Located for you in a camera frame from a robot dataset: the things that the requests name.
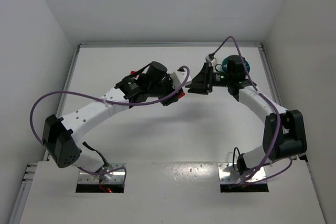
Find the red lego brick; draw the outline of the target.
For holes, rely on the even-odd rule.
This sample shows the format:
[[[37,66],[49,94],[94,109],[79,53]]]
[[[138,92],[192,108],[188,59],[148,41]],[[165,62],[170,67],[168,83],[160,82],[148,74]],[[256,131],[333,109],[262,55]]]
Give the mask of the red lego brick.
[[[185,96],[185,92],[182,91],[182,92],[178,95],[177,99],[179,100],[180,98],[182,98],[182,97],[184,97],[184,96]]]

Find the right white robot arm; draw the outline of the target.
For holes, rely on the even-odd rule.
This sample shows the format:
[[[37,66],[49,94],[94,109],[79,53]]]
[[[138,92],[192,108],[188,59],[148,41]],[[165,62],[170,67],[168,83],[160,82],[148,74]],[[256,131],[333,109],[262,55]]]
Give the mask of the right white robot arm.
[[[264,124],[262,144],[238,156],[236,167],[241,175],[249,177],[264,165],[307,151],[305,125],[300,111],[288,110],[261,93],[248,79],[248,69],[242,57],[227,57],[227,67],[223,72],[214,70],[214,61],[213,55],[206,57],[200,72],[187,85],[188,92],[207,95],[213,87],[226,87],[236,101],[248,107]]]

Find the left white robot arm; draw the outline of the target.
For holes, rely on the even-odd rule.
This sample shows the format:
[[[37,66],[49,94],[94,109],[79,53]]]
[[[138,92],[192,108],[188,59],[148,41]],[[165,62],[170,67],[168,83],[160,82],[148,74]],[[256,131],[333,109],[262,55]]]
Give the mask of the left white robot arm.
[[[102,154],[82,138],[108,118],[134,106],[145,106],[154,98],[163,106],[175,103],[184,95],[183,87],[191,82],[190,71],[181,67],[169,74],[167,68],[153,61],[131,72],[100,98],[67,115],[54,114],[45,120],[43,145],[59,168],[76,166],[88,173],[102,171],[108,165]]]

